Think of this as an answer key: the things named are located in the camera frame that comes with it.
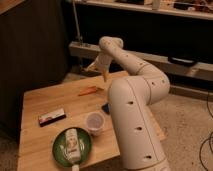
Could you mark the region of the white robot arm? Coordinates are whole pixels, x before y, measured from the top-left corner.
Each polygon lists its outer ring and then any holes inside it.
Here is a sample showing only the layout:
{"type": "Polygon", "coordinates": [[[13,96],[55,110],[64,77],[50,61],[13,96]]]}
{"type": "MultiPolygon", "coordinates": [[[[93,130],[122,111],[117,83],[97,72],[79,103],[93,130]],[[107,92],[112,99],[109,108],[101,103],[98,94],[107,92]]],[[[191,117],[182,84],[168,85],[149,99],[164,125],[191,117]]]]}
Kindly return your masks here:
{"type": "Polygon", "coordinates": [[[149,108],[169,93],[167,75],[153,64],[123,49],[123,40],[104,36],[100,53],[88,68],[104,76],[117,62],[128,75],[114,80],[108,89],[108,104],[125,171],[171,171],[152,124],[149,108]]]}

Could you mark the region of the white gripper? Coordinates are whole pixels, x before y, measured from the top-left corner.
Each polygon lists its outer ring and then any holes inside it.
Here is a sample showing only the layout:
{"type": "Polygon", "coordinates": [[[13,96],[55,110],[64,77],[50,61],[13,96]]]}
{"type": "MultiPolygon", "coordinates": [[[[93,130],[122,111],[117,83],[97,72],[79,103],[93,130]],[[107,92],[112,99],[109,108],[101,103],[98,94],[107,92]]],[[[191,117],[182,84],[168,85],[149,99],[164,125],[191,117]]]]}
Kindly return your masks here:
{"type": "Polygon", "coordinates": [[[100,52],[97,56],[97,58],[95,59],[95,63],[92,62],[89,66],[87,66],[85,68],[86,72],[95,72],[97,71],[97,69],[99,71],[102,71],[102,76],[103,76],[103,80],[104,82],[107,82],[108,77],[109,77],[109,67],[110,64],[112,62],[112,57],[109,56],[106,53],[100,52]]]}

